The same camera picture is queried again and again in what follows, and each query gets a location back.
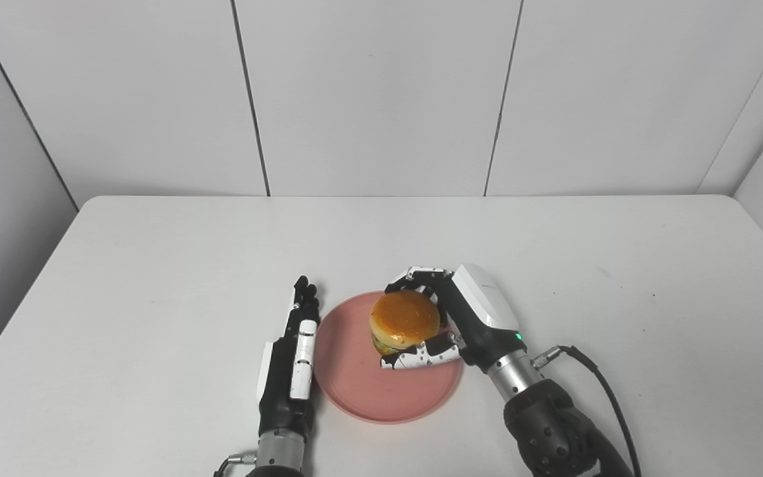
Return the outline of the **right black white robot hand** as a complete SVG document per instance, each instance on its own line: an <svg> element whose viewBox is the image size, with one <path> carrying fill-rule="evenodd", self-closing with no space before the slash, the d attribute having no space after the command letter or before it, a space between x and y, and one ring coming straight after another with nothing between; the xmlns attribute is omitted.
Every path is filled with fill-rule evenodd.
<svg viewBox="0 0 763 477"><path fill-rule="evenodd" d="M451 330L383 356L383 369L426 368L463 360L484 374L509 366L524 376L532 375L533 380L538 378L518 320L484 269L474 264L456 270L413 266L385 287L388 295L403 290L418 291L433 301Z"/></svg>

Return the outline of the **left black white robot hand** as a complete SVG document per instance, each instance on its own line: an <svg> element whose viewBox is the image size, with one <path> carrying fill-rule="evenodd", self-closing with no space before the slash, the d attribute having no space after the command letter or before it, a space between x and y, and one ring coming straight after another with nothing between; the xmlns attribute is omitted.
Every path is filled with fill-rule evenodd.
<svg viewBox="0 0 763 477"><path fill-rule="evenodd" d="M266 380L258 411L258 435L287 429L308 438L315 422L315 405L311 401L314 378L314 351L320 326L320 301L317 287L302 275L293 285L293 304L284 334L272 344Z"/></svg>

